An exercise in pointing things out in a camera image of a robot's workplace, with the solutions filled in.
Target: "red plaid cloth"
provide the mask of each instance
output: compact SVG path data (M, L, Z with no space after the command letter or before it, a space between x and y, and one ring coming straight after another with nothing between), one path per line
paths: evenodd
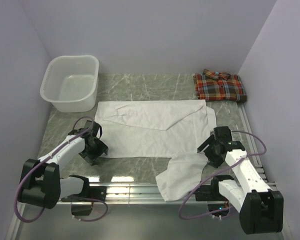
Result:
M203 74L193 76L196 96L206 101L247 101L247 95L238 75L213 72L205 69Z

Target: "white plastic basket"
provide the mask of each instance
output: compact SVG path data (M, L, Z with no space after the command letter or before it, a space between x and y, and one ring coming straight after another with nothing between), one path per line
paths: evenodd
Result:
M98 70L94 56L58 56L46 69L40 95L60 112L89 111L96 104Z

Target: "marble tabletop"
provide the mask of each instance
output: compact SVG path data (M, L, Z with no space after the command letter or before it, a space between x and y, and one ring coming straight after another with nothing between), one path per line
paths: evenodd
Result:
M192 74L99 74L96 104L88 112L59 112L52 107L42 140L39 157L49 153L60 144L75 121L83 116L95 117L98 102L104 101L156 101L156 100L195 100ZM229 126L231 130L244 130L236 102L207 102L215 111L217 126ZM77 127L83 127L85 120ZM234 140L239 140L250 152L247 137L233 133ZM61 177L80 175L88 177L90 182L134 182L155 183L156 176L167 169L170 158L133 157L102 158L101 164L90 166L79 155L74 157L62 170ZM202 177L225 168L224 163L218 169L207 165Z

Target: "white fabric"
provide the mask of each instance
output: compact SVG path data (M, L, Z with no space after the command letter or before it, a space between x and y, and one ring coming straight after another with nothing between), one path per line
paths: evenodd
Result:
M106 158L196 153L216 127L205 100L99 102L95 121L109 147Z
M185 197L200 183L207 162L204 153L183 153L171 158L167 170L155 177L163 199L176 201Z

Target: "plaid shirt collar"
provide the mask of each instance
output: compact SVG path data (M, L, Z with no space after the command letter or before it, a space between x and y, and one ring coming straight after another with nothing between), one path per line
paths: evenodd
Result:
M203 75L216 81L220 79L227 80L230 77L230 74L227 72L218 72L218 71L213 72L207 69L203 70Z

